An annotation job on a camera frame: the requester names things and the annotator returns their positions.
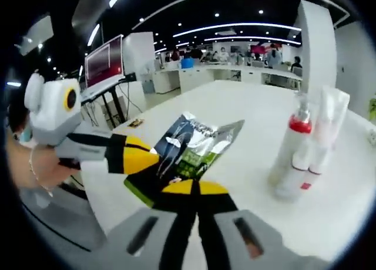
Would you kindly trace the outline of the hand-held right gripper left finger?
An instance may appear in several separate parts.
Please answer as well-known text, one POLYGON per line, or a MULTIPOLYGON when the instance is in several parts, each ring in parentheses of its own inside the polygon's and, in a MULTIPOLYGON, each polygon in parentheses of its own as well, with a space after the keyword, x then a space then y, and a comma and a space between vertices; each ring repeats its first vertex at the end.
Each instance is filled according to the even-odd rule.
POLYGON ((142 209, 109 233, 120 269, 181 269, 196 218, 199 181, 166 186, 150 209, 142 209))

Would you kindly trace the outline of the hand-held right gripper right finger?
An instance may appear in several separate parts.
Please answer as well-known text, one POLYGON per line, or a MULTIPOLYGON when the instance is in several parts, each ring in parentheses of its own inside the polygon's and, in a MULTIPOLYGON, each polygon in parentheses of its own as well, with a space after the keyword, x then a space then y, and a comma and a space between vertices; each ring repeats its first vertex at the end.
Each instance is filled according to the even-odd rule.
POLYGON ((293 269, 296 255, 282 236, 247 209, 238 209, 228 190, 197 181, 199 235, 209 269, 293 269))

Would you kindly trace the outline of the person's left hand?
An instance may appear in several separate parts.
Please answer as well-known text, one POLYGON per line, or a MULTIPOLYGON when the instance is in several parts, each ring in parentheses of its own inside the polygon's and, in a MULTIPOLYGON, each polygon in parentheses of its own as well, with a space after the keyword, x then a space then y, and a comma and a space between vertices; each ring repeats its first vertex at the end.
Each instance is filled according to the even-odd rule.
POLYGON ((60 165, 53 149, 32 151, 29 162, 37 183, 49 194, 54 187, 79 172, 77 169, 60 165))

